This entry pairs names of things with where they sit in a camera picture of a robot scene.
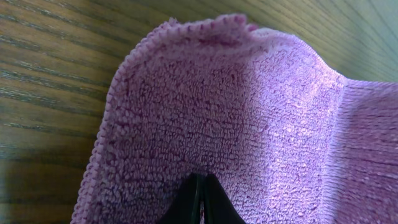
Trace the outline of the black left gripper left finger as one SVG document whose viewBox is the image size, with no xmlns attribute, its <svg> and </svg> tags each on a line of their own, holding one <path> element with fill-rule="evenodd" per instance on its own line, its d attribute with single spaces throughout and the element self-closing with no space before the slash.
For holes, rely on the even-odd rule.
<svg viewBox="0 0 398 224">
<path fill-rule="evenodd" d="M 203 176 L 190 174 L 181 184 L 176 198 L 157 224 L 199 224 Z"/>
</svg>

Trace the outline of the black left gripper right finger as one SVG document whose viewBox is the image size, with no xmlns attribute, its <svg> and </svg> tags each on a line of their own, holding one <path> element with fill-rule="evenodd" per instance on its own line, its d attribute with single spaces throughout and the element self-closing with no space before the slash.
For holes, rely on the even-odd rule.
<svg viewBox="0 0 398 224">
<path fill-rule="evenodd" d="M 205 177 L 203 185 L 205 224 L 246 224 L 235 210 L 216 175 Z"/>
</svg>

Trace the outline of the purple microfiber cloth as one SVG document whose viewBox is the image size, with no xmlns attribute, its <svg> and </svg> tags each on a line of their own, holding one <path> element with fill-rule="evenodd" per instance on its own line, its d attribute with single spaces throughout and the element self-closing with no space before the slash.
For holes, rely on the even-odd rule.
<svg viewBox="0 0 398 224">
<path fill-rule="evenodd" d="M 190 174 L 246 223 L 396 223 L 397 85 L 240 14 L 170 20 L 120 64 L 73 223 L 156 223 Z"/>
</svg>

